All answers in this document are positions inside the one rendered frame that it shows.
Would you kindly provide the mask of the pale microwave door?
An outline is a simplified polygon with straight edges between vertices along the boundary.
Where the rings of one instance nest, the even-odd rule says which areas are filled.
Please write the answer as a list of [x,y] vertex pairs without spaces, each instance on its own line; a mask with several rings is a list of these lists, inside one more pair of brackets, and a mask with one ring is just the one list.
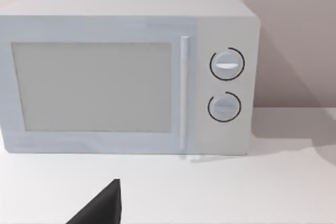
[[182,154],[180,40],[188,17],[0,16],[0,131],[10,153]]

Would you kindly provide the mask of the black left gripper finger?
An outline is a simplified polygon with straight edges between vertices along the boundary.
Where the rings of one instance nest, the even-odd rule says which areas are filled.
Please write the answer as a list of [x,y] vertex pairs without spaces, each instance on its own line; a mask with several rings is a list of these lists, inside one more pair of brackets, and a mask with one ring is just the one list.
[[66,224],[121,224],[121,180],[114,179]]

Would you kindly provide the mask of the pale microwave oven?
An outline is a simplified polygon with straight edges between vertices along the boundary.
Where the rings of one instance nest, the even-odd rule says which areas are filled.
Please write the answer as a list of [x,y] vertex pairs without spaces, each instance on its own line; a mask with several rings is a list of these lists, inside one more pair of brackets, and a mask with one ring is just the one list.
[[[254,105],[260,19],[241,0],[22,0],[0,8],[1,15],[155,16],[196,20],[193,76],[193,117],[188,151],[194,155],[245,155],[248,152]],[[213,76],[212,55],[227,48],[245,58],[242,74],[231,81]],[[225,91],[241,100],[239,116],[228,123],[212,119],[207,105]]]

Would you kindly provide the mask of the pale microwave knob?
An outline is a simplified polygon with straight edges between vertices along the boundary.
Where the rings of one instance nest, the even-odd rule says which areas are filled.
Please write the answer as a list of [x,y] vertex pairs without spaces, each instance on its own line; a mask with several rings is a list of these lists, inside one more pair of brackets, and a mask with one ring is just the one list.
[[210,98],[207,110],[212,119],[220,123],[228,123],[236,119],[241,112],[242,102],[239,97],[225,91]]
[[212,55],[209,68],[215,78],[231,81],[238,78],[244,71],[245,58],[239,50],[227,48]]

